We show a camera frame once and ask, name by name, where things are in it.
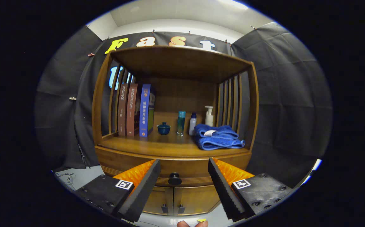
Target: glass bottle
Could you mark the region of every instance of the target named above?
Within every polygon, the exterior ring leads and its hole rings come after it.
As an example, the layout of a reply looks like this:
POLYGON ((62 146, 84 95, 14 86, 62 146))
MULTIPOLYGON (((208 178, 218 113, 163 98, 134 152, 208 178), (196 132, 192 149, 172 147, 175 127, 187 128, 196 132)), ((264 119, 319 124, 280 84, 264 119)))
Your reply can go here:
POLYGON ((184 125, 185 125, 185 111, 178 111, 177 135, 183 136, 184 125))

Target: cabinet door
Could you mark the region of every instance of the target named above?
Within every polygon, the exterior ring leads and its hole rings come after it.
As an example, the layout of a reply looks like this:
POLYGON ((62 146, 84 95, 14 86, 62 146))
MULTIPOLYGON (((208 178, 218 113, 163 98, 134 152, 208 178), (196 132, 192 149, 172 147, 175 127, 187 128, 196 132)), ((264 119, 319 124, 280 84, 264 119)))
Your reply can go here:
POLYGON ((174 188, 174 216, 207 213, 219 204, 214 185, 174 188))
POLYGON ((153 187, 143 212, 159 215, 173 215, 173 188, 153 187))

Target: orange letter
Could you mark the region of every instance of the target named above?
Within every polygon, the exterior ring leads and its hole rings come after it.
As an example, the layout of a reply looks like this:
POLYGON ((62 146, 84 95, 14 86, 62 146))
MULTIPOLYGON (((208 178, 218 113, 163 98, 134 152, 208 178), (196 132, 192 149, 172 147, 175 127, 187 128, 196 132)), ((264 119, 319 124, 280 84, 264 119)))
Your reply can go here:
POLYGON ((115 48, 119 48, 122 46, 123 42, 127 42, 129 39, 128 38, 123 38, 120 40, 114 40, 112 41, 111 46, 108 48, 108 50, 105 52, 105 54, 109 53, 111 50, 116 50, 115 48))
POLYGON ((156 38, 154 37, 144 37, 140 39, 140 42, 136 44, 137 47, 142 46, 154 46, 156 38))
POLYGON ((185 46, 184 41, 186 40, 183 36, 174 36, 171 38, 171 42, 168 43, 169 46, 185 46))

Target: shelf top panel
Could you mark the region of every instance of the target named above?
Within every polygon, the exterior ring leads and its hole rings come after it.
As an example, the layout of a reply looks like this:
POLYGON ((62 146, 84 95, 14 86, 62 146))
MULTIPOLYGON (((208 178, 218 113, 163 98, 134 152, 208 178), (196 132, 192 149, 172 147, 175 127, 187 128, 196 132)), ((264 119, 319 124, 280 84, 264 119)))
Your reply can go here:
POLYGON ((160 135, 156 131, 151 132, 148 137, 140 137, 139 135, 134 137, 111 137, 98 145, 133 154, 168 158, 209 158, 249 152, 246 148, 204 151, 198 148, 189 135, 182 137, 175 133, 160 135))
POLYGON ((187 46, 146 46, 110 52, 132 75, 221 83, 253 66, 243 59, 187 46))

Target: folded towel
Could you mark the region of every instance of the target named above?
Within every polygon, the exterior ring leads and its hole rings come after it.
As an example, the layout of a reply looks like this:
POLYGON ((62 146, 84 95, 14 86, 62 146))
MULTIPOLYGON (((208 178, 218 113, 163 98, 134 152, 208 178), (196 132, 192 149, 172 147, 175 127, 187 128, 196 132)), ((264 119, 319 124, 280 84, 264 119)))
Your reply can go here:
POLYGON ((222 139, 212 137, 200 137, 195 136, 195 142, 202 150, 215 150, 219 148, 243 148, 245 145, 244 140, 239 139, 222 139))
POLYGON ((220 127, 211 127, 209 125, 198 124, 195 126, 195 135, 200 137, 214 137, 224 139, 237 139, 238 134, 233 131, 229 125, 223 125, 220 127))

